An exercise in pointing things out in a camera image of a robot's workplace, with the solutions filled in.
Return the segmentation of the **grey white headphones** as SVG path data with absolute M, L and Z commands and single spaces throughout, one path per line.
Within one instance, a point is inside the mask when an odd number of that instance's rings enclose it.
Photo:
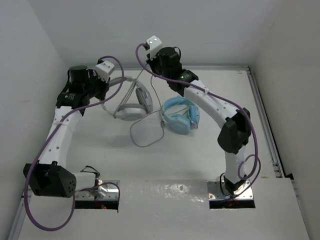
M 137 78 L 132 78 L 131 76 L 125 76 L 124 80 L 131 82 L 131 86 L 118 107 L 114 111 L 107 110 L 103 103 L 100 104 L 101 107 L 115 119 L 129 122 L 143 119 L 148 114 L 151 114 L 154 109 L 153 100 L 145 85 L 142 84 Z M 138 103 L 127 103 L 129 97 L 132 95 L 133 90 L 135 90 Z

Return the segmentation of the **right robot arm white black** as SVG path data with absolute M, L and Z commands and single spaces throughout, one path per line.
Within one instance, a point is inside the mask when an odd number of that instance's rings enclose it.
M 220 127 L 218 145 L 225 153 L 224 184 L 232 195 L 249 178 L 243 172 L 245 147 L 252 130 L 250 112 L 236 103 L 213 94 L 192 71 L 184 69 L 174 47 L 150 49 L 146 63 L 153 76 L 165 80 L 171 90 L 205 111 Z

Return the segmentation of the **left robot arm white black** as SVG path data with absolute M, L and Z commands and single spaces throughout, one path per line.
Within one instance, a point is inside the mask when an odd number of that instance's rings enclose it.
M 27 163 L 23 169 L 28 186 L 36 196 L 70 198 L 80 188 L 80 180 L 95 182 L 88 173 L 67 170 L 67 153 L 85 107 L 92 98 L 105 99 L 114 69 L 114 64 L 107 61 L 91 68 L 77 65 L 67 71 L 67 82 L 57 97 L 46 146 L 36 157 L 36 164 Z

